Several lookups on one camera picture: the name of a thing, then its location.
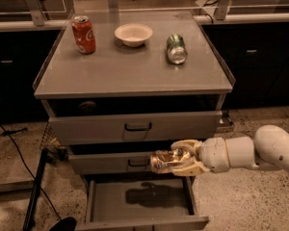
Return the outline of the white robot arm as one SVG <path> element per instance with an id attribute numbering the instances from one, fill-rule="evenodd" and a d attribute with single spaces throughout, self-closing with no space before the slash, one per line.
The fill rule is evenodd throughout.
<path id="1" fill-rule="evenodd" d="M 274 125 L 258 128 L 252 139 L 185 140 L 175 142 L 171 149 L 184 149 L 192 156 L 171 169 L 176 176 L 196 176 L 207 171 L 221 173 L 231 168 L 283 169 L 289 173 L 289 133 Z"/>

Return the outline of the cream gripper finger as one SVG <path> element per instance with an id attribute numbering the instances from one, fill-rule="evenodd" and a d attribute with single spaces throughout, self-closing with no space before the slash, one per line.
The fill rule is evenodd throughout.
<path id="1" fill-rule="evenodd" d="M 176 176 L 198 176 L 202 173 L 208 172 L 209 168 L 202 162 L 191 161 L 183 165 L 171 167 L 171 173 Z"/>
<path id="2" fill-rule="evenodd" d="M 197 149 L 197 142 L 195 140 L 176 141 L 171 145 L 171 150 L 183 149 L 194 155 Z"/>

